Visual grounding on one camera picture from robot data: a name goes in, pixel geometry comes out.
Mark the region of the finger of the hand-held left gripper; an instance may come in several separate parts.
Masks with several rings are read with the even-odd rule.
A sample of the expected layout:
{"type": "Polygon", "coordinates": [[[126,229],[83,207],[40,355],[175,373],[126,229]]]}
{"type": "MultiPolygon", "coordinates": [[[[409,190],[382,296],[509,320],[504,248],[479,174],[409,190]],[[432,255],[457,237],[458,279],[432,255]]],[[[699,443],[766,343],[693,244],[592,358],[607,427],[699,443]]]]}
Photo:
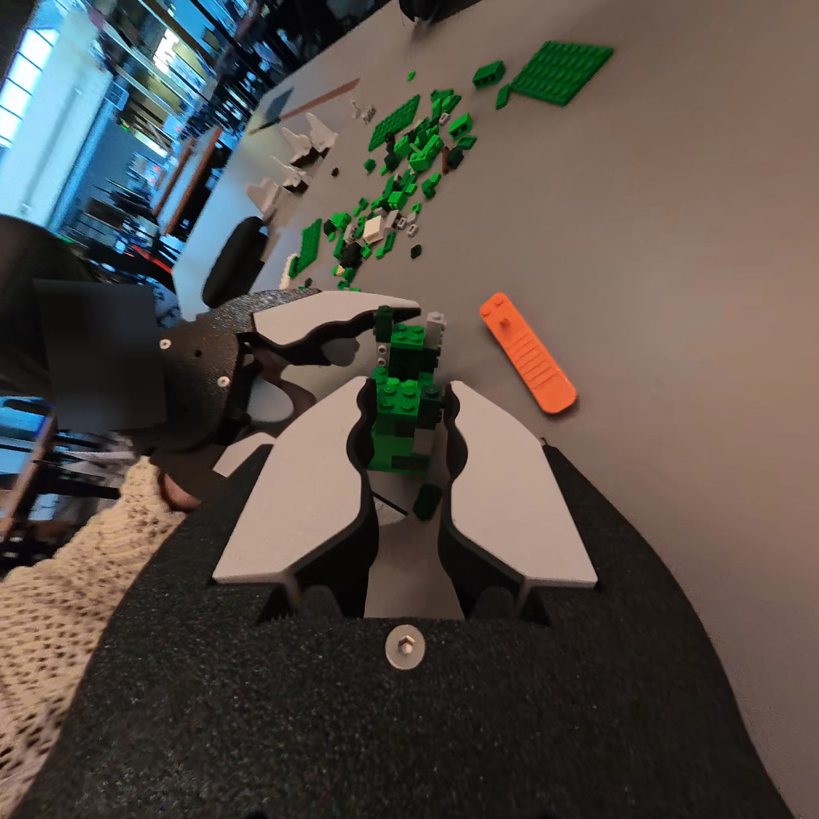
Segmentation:
{"type": "Polygon", "coordinates": [[[254,349],[252,355],[261,369],[247,407],[250,426],[215,463],[213,471],[219,476],[230,476],[259,448],[273,445],[292,422],[316,404],[311,392],[282,377],[288,363],[281,356],[269,349],[254,349]]]}
{"type": "Polygon", "coordinates": [[[254,333],[287,363],[297,366],[350,366],[358,337],[374,329],[381,307],[394,319],[420,315],[417,302],[369,292],[335,291],[304,295],[251,315],[254,333]]]}

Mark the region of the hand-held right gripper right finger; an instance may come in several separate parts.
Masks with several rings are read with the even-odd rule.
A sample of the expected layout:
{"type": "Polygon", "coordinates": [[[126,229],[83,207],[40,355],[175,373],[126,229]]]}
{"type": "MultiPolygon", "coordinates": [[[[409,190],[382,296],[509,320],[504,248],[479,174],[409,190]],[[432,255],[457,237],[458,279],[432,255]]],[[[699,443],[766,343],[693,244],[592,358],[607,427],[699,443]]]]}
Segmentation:
{"type": "Polygon", "coordinates": [[[544,445],[462,381],[445,389],[449,479],[438,557],[466,619],[500,590],[522,613],[533,590],[592,590],[599,578],[544,445]]]}

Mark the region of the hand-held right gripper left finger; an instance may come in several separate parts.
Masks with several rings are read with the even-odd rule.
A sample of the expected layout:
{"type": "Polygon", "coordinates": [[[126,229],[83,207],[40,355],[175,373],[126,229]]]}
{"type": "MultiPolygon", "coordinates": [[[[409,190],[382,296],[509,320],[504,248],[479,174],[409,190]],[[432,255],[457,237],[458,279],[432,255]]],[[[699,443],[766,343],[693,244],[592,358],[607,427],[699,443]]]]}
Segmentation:
{"type": "Polygon", "coordinates": [[[296,608],[312,587],[362,619],[379,524],[367,467],[376,386],[354,377],[277,438],[212,573],[220,585],[277,585],[296,608]]]}

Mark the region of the green lego build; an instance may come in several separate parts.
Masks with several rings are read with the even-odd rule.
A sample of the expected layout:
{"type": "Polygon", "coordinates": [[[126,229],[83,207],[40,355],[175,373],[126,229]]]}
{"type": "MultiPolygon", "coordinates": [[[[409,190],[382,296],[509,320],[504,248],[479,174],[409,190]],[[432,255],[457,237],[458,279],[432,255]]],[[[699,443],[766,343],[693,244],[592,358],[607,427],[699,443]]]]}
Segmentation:
{"type": "Polygon", "coordinates": [[[389,305],[374,314],[376,416],[369,470],[425,476],[443,413],[443,390],[434,377],[445,316],[431,312],[424,326],[398,318],[398,309],[389,305]]]}

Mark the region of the pile of lego pieces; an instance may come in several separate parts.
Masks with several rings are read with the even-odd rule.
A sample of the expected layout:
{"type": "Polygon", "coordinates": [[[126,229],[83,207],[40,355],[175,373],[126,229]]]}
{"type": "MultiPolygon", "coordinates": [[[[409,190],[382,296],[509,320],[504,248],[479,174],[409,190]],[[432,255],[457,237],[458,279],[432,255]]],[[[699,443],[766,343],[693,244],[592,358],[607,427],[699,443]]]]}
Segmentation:
{"type": "Polygon", "coordinates": [[[420,97],[413,124],[400,134],[388,134],[380,146],[386,149],[379,171],[382,191],[372,200],[362,197],[352,212],[338,211],[322,224],[334,243],[332,275],[338,289],[359,291],[353,283],[363,261],[392,251],[400,231],[417,234],[423,201],[435,198],[444,171],[455,170],[476,142],[471,114],[454,117],[461,100],[453,88],[435,88],[427,116],[418,118],[420,97]]]}

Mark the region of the person's left forearm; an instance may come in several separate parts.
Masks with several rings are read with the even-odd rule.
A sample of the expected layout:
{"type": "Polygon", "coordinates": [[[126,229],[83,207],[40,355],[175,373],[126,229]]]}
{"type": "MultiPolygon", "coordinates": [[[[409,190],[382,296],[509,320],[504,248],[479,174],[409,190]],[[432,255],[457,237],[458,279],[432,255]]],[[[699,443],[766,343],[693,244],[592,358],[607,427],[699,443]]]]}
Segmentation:
{"type": "Polygon", "coordinates": [[[147,458],[120,497],[53,557],[1,583],[1,816],[10,817],[53,749],[103,631],[139,572],[185,520],[147,458]]]}

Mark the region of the green lego plate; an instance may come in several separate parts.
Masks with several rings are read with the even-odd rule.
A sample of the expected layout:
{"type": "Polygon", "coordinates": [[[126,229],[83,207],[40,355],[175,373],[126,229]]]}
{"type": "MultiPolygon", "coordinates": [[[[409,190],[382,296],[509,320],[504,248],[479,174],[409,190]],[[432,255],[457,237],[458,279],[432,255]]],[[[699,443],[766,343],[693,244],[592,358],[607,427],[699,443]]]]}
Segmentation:
{"type": "Polygon", "coordinates": [[[512,80],[512,93],[565,107],[602,68],[610,46],[548,40],[512,80]]]}
{"type": "Polygon", "coordinates": [[[374,151],[386,143],[388,134],[397,135],[409,128],[415,120],[419,103],[420,95],[416,94],[378,122],[369,139],[367,150],[374,151]]]}
{"type": "Polygon", "coordinates": [[[304,272],[317,260],[319,255],[319,245],[322,236],[322,220],[316,219],[302,230],[302,244],[292,270],[292,277],[304,272]]]}

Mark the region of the person's left hand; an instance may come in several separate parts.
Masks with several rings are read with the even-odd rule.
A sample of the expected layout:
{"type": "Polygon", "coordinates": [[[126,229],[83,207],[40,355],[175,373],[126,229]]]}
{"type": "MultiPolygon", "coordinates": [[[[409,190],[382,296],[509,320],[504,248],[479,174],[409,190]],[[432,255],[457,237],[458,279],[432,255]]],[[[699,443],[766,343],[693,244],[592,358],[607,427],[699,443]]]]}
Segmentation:
{"type": "Polygon", "coordinates": [[[196,510],[201,501],[182,489],[166,472],[157,474],[159,494],[169,510],[189,514],[196,510]]]}

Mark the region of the black oval zip case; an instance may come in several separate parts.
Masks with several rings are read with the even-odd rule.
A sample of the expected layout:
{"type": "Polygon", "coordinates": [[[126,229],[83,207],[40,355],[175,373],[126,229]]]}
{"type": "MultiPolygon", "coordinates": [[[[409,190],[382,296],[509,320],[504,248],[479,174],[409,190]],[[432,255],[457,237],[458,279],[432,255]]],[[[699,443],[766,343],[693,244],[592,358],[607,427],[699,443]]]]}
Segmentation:
{"type": "Polygon", "coordinates": [[[258,217],[242,220],[231,232],[216,258],[201,290],[201,300],[217,309],[231,300],[251,292],[264,261],[268,233],[258,217]]]}

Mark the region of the orange brick separator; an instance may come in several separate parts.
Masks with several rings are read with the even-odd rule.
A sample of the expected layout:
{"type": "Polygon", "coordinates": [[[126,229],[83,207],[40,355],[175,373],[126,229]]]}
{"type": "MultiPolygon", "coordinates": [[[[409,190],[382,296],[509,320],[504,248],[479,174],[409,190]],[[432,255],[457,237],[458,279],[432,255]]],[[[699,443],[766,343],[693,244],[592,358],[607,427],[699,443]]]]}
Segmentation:
{"type": "Polygon", "coordinates": [[[576,388],[505,293],[490,296],[480,315],[544,413],[559,415],[575,404],[576,388]]]}

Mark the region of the background office desks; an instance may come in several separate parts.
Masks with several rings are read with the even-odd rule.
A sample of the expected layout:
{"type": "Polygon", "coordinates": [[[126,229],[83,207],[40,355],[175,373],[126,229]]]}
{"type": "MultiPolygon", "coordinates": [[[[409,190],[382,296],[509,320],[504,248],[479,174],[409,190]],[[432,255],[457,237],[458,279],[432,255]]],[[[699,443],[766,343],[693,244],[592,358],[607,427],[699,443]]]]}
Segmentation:
{"type": "Polygon", "coordinates": [[[93,2],[113,85],[52,219],[76,247],[169,270],[268,87],[237,51],[252,2],[93,2]]]}

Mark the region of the spare black white gripper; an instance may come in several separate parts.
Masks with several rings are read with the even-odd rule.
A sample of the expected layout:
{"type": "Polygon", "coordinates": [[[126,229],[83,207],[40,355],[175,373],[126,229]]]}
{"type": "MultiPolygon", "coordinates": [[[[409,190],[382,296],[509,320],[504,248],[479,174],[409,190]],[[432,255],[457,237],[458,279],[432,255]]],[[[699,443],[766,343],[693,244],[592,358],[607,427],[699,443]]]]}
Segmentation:
{"type": "Polygon", "coordinates": [[[481,1],[399,1],[402,14],[414,24],[435,24],[481,1]]]}

